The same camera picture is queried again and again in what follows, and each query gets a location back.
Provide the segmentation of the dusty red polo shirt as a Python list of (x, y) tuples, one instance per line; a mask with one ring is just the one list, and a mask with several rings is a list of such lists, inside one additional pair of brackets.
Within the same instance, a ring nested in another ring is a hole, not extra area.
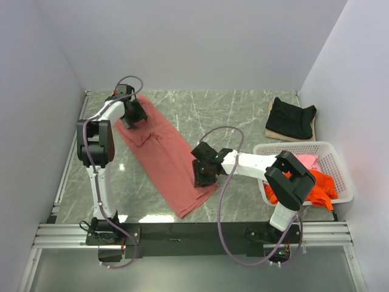
[(119, 120), (115, 128), (174, 213), (184, 218), (206, 202), (218, 185), (195, 187), (192, 148), (147, 97), (139, 96), (138, 101), (148, 119), (132, 129)]

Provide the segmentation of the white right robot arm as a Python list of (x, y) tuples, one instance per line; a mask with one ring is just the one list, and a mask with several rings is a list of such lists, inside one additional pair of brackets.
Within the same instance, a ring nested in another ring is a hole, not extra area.
[(216, 151), (200, 142), (191, 154), (195, 187), (214, 184), (218, 175), (248, 176), (270, 185), (278, 203), (266, 230), (269, 240), (275, 243), (287, 237), (287, 226), (316, 184), (314, 175), (286, 150), (277, 155), (255, 155), (230, 148)]

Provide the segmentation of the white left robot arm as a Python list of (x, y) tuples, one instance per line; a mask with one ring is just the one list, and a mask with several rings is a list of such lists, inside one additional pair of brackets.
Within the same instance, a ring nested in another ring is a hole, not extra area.
[(115, 156), (112, 126), (122, 121), (127, 128), (147, 120), (135, 90), (119, 84), (102, 108), (88, 119), (77, 122), (77, 157), (86, 167), (94, 202), (93, 216), (97, 220), (114, 221), (117, 208), (112, 198), (111, 162)]

